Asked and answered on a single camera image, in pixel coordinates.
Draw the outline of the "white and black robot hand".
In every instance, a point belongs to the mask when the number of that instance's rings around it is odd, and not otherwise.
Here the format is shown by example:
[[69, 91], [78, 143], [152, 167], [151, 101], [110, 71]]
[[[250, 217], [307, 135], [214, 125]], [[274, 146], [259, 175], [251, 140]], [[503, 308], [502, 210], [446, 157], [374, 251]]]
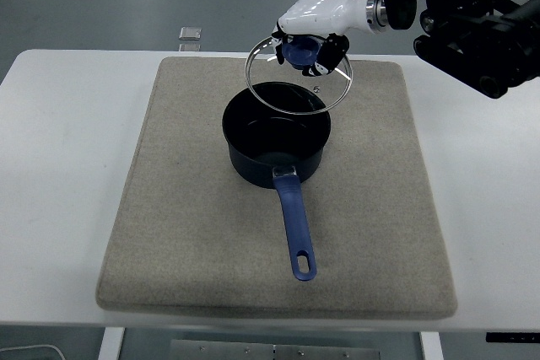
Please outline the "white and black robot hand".
[[313, 62], [300, 64], [302, 74], [317, 77], [332, 73], [349, 49], [350, 30], [371, 33], [375, 27], [374, 0], [298, 0], [280, 18], [271, 34], [278, 63], [287, 61], [284, 48], [300, 37], [323, 42]]

